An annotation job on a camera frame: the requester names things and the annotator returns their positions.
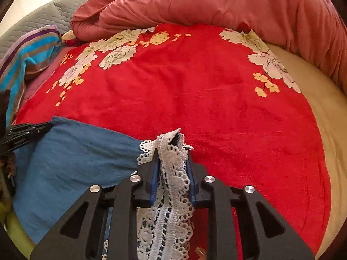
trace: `red blanket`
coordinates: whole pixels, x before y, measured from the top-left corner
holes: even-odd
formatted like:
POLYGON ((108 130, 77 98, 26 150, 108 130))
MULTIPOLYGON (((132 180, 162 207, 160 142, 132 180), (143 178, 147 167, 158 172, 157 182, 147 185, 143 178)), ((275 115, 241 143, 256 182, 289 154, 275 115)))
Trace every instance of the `red blanket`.
MULTIPOLYGON (((294 80, 252 31, 153 30, 69 51, 17 123, 58 115, 143 140, 182 127, 196 162, 230 186, 254 185, 317 252, 330 182, 315 118, 294 80)), ((196 259, 207 217, 198 210, 193 218, 196 259)))

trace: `cream bedsheet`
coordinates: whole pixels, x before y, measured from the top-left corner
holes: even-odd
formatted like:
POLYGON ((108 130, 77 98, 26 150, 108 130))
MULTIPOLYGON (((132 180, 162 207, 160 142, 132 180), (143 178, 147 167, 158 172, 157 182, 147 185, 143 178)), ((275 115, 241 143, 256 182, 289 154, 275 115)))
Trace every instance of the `cream bedsheet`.
POLYGON ((347 217, 347 96, 317 67, 268 44, 307 98, 322 136, 331 184, 331 212, 318 259, 347 217))

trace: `floral pattern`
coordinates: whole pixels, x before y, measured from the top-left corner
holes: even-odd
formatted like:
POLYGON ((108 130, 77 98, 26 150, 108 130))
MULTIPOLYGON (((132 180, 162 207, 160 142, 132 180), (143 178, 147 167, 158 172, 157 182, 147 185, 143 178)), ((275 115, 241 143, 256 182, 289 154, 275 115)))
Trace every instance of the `floral pattern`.
POLYGON ((87 56, 84 56, 83 58, 80 58, 77 62, 78 64, 81 64, 83 66, 90 64, 93 60, 95 60, 98 56, 94 55, 93 53, 90 53, 87 56))
MULTIPOLYGON (((172 40, 171 40, 171 42, 173 42, 173 41, 177 41, 177 40, 178 40, 178 38, 179 38, 180 36, 182 36, 182 34, 175 34, 174 36, 175 36, 175 38, 174 38, 174 39, 172 39, 172 40)), ((185 33, 185 34, 184 34, 184 36, 189 37, 189 36, 191 36, 191 34, 189 34, 189 33, 185 33)))
POLYGON ((230 43, 242 44, 247 48, 250 48, 255 53, 257 52, 267 52, 268 46, 257 36, 257 34, 251 30, 249 33, 245 34, 243 32, 239 33, 233 30, 223 30, 219 36, 223 40, 228 40, 230 43))
POLYGON ((161 43, 166 42, 168 39, 170 39, 169 34, 164 31, 164 32, 160 32, 160 33, 156 33, 148 42, 144 42, 144 41, 140 41, 141 45, 144 45, 143 47, 148 47, 150 44, 153 45, 159 45, 161 43))
POLYGON ((154 32, 154 27, 151 27, 148 29, 135 29, 135 30, 127 29, 122 32, 119 32, 113 35, 107 41, 105 41, 105 43, 102 45, 99 51, 102 51, 103 53, 105 53, 106 51, 114 50, 124 45, 125 43, 128 43, 128 45, 133 46, 136 43, 139 35, 147 31, 154 32))
POLYGON ((63 86, 66 83, 70 83, 78 74, 83 70, 83 65, 77 63, 73 67, 70 67, 60 78, 59 86, 63 86))
POLYGON ((262 88, 256 87, 255 92, 258 94, 259 97, 266 97, 266 93, 262 88))
POLYGON ((227 30, 223 30, 219 36, 221 36, 223 40, 228 40, 230 43, 242 44, 243 46, 250 48, 255 53, 248 55, 249 61, 256 65, 262 65, 265 72, 265 75, 261 73, 253 74, 254 79, 265 83, 263 89, 259 87, 256 88, 255 91, 258 96, 266 97, 266 93, 264 91, 265 88, 268 88, 272 93, 280 92, 278 86, 271 83, 268 77, 272 79, 283 79, 283 82, 289 88, 301 93, 300 88, 295 83, 294 79, 289 75, 285 67, 254 31, 251 30, 249 33, 245 34, 244 32, 239 33, 227 28, 227 30))
POLYGON ((109 69, 114 64, 121 64, 122 62, 125 62, 129 60, 134 53, 136 53, 136 47, 135 46, 123 46, 115 49, 113 52, 110 52, 103 61, 99 64, 100 67, 103 67, 103 69, 109 69))
MULTIPOLYGON (((124 30, 120 33, 115 34, 108 40, 101 39, 96 42, 91 42, 76 58, 77 62, 73 67, 70 67, 63 76, 56 81, 51 89, 48 89, 46 93, 49 93, 53 90, 57 84, 63 86, 64 91, 60 94, 60 101, 56 103, 56 106, 59 106, 62 101, 66 98, 66 92, 72 88, 72 84, 76 86, 82 84, 84 79, 81 76, 86 72, 86 70, 91 67, 91 62, 98 58, 96 52, 105 53, 108 50, 112 50, 99 64, 103 69, 108 69, 112 65, 120 64, 124 61, 129 60, 134 53, 136 53, 136 47, 138 46, 135 43, 137 42, 139 35, 147 31, 154 32, 155 28, 151 27, 148 29, 136 29, 136 30, 124 30)), ((158 43, 158 37, 151 39, 150 43, 158 43)), ((60 65, 67 62, 67 60, 73 57, 72 54, 66 54, 60 65)))
POLYGON ((265 87, 268 88, 271 93, 273 93, 273 92, 279 93, 280 92, 280 89, 278 88, 278 86, 276 84, 271 83, 271 82, 266 82, 265 87))
POLYGON ((265 73, 269 77, 273 79, 283 79, 284 83, 289 88, 292 88, 296 92, 301 93, 301 90, 295 83, 294 79, 289 75, 281 62, 270 50, 268 50, 267 53, 249 55, 248 59, 251 63, 262 65, 265 73))

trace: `striped fabric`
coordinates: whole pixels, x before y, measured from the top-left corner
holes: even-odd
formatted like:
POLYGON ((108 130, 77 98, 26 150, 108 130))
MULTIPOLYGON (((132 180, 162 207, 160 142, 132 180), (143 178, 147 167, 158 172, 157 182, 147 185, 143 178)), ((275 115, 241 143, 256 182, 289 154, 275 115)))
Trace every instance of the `striped fabric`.
POLYGON ((0 60, 0 90, 11 90, 6 125, 10 125, 25 91, 25 80, 49 66, 62 48, 57 26, 44 26, 20 37, 0 60))

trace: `white lace fabric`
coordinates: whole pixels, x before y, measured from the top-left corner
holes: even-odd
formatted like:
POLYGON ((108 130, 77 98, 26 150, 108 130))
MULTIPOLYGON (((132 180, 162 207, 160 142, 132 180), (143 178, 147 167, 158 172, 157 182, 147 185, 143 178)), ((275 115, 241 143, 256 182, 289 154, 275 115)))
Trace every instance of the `white lace fabric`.
POLYGON ((190 180, 185 161, 188 149, 180 129, 161 134, 155 141, 146 140, 140 144, 144 152, 138 164, 152 160, 158 149, 161 161, 161 177, 157 199, 152 208, 137 210, 137 257, 139 260, 183 260, 188 259, 189 241, 194 225, 190 221, 193 207, 188 198, 190 180), (171 145, 178 135, 177 146, 171 145))

